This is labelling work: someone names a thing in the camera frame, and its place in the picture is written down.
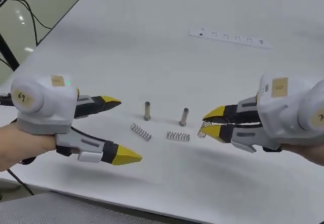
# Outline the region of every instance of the hand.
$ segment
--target hand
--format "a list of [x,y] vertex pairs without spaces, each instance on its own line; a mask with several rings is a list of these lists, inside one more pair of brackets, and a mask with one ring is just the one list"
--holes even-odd
[[324,145],[297,146],[283,144],[281,148],[286,151],[294,152],[317,165],[324,166]]
[[5,171],[23,159],[53,151],[54,136],[35,136],[17,128],[15,123],[0,128],[0,171]]

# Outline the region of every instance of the handwritten label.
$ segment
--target handwritten label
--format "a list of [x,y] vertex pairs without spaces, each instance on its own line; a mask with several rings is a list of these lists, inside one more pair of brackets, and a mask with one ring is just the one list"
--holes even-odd
[[288,77],[275,78],[272,80],[272,98],[282,98],[288,96]]
[[13,94],[12,94],[12,98],[19,104],[21,104],[22,106],[25,106],[27,108],[29,108],[32,103],[34,102],[34,99],[32,98],[32,96],[26,94],[25,92],[23,92],[22,90],[19,89],[15,89]]
[[52,75],[52,86],[65,86],[64,77]]
[[318,110],[311,118],[310,122],[314,127],[324,126],[324,107]]

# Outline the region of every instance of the power strip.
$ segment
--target power strip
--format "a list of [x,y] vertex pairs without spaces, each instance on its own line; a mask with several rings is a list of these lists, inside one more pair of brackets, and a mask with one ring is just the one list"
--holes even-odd
[[220,32],[220,31],[215,31],[215,30],[210,30],[205,28],[191,29],[189,31],[189,35],[194,37],[199,37],[199,38],[217,40],[221,42],[243,44],[245,46],[251,46],[256,48],[269,49],[269,50],[273,49],[271,43],[262,38],[244,37],[240,35],[233,35],[226,32]]

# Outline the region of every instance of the floor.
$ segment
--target floor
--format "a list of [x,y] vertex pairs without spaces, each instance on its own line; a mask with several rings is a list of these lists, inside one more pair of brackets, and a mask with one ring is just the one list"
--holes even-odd
[[[77,0],[27,0],[33,13],[47,27],[55,25]],[[43,38],[48,30],[37,24],[38,37]],[[7,41],[19,63],[35,48],[32,20],[29,12],[18,2],[8,1],[0,8],[0,32]],[[0,63],[0,85],[10,76],[11,70]],[[3,193],[2,201],[8,201],[28,196],[28,193],[18,185],[0,183],[0,192]]]

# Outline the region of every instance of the gripper jaw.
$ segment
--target gripper jaw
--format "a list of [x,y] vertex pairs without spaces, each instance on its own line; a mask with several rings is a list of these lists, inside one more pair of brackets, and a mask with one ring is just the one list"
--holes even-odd
[[75,119],[84,118],[91,114],[98,114],[110,110],[121,104],[121,101],[108,96],[90,97],[80,95],[75,109]]
[[134,151],[112,141],[100,139],[79,131],[73,127],[69,133],[56,134],[56,151],[70,156],[78,149],[78,160],[82,162],[106,162],[112,165],[124,165],[139,162],[142,157]]
[[222,143],[231,143],[236,148],[254,153],[253,145],[259,145],[269,151],[276,151],[280,144],[270,139],[261,124],[235,125],[223,124],[201,128],[200,131]]
[[256,98],[251,97],[239,101],[238,104],[220,106],[205,115],[202,120],[218,124],[260,122]]
[[237,105],[220,106],[208,113],[203,121],[216,125],[202,127],[200,132],[236,148],[254,153],[253,145],[277,151],[280,144],[270,139],[262,127],[256,97],[239,101]]

